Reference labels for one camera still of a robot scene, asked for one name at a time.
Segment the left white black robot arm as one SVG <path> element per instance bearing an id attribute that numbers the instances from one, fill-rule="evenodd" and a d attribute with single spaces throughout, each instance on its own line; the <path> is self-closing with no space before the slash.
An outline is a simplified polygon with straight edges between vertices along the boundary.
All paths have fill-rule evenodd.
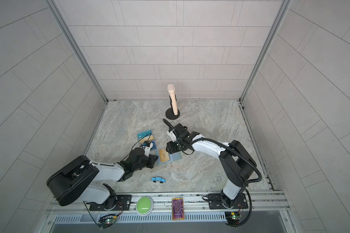
<path id="1" fill-rule="evenodd" d="M 95 163 L 81 155 L 51 175 L 46 185 L 60 206 L 81 201 L 111 210 L 118 205 L 117 195 L 108 184 L 100 187 L 97 182 L 123 182 L 131 178 L 135 171 L 152 169 L 157 160 L 157 155 L 149 154 L 142 148 L 133 149 L 126 160 L 113 164 Z"/>

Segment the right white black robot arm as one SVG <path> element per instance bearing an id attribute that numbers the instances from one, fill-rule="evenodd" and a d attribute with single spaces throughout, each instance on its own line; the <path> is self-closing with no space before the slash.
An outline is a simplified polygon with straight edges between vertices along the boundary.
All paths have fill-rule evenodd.
<path id="1" fill-rule="evenodd" d="M 218 159 L 227 176 L 227 183 L 221 191 L 221 203 L 226 208 L 237 205 L 238 198 L 250 183 L 258 183 L 262 180 L 262 174 L 257 169 L 257 164 L 244 146 L 237 140 L 230 143 L 222 143 L 204 137 L 198 132 L 188 132 L 182 124 L 173 126 L 163 119 L 169 127 L 167 135 L 171 138 L 166 145 L 166 151 L 187 153 L 198 151 Z"/>

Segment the gold credit card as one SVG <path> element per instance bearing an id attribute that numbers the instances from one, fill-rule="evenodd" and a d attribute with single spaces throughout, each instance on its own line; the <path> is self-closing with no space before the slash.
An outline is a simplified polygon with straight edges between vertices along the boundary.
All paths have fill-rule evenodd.
<path id="1" fill-rule="evenodd" d="M 159 149 L 158 154 L 160 163 L 166 163 L 170 161 L 170 156 L 166 149 Z"/>

